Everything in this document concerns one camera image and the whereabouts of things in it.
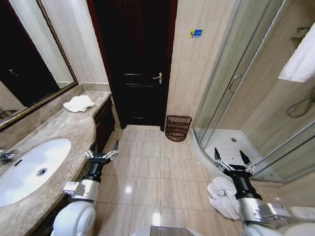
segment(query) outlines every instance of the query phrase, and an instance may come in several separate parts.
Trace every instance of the sink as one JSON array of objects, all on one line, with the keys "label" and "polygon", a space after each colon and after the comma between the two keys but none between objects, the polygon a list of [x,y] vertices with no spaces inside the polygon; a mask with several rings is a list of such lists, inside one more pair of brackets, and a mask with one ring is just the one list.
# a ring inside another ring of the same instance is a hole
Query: sink
[{"label": "sink", "polygon": [[70,149],[69,139],[52,139],[33,147],[15,161],[0,177],[0,207],[23,199],[42,186],[59,168]]}]

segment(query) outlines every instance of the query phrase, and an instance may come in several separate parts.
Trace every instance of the brown wastebasket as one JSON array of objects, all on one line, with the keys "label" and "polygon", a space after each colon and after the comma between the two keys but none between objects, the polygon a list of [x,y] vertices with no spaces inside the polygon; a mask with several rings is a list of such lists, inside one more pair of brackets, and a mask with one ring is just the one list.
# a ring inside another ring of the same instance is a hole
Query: brown wastebasket
[{"label": "brown wastebasket", "polygon": [[165,128],[166,137],[174,142],[185,140],[191,121],[191,117],[167,116]]}]

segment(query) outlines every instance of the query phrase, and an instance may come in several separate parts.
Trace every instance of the bathroom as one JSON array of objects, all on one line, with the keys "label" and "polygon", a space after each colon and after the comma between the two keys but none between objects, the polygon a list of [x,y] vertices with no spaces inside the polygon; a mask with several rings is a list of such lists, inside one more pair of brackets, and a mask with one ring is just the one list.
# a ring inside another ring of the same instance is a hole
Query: bathroom
[{"label": "bathroom", "polygon": [[[3,0],[1,235],[51,235],[85,150],[117,140],[88,235],[242,235],[208,200],[208,184],[229,178],[214,148],[228,164],[249,157],[264,202],[315,207],[315,78],[279,79],[314,11],[312,0]],[[64,108],[80,95],[93,105]],[[192,118],[183,141],[166,137],[167,116]]]}]

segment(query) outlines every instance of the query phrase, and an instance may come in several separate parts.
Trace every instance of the beige tiled floor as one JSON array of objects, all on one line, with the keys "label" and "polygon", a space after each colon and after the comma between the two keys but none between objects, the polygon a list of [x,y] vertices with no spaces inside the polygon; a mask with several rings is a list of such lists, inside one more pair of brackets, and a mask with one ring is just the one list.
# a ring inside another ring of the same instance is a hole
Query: beige tiled floor
[{"label": "beige tiled floor", "polygon": [[224,219],[210,206],[206,187],[216,173],[198,161],[189,137],[175,143],[154,126],[132,125],[116,130],[104,151],[116,139],[119,156],[103,170],[93,235],[128,236],[145,225],[240,235],[239,221]]}]

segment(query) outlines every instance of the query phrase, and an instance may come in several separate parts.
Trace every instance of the sink drain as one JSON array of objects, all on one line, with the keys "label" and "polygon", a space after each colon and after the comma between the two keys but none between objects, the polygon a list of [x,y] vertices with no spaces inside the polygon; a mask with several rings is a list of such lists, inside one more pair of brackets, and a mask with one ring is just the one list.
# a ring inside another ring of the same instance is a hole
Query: sink drain
[{"label": "sink drain", "polygon": [[47,168],[43,168],[43,169],[40,169],[39,171],[37,171],[37,176],[42,176],[44,175],[45,173],[47,172]]}]

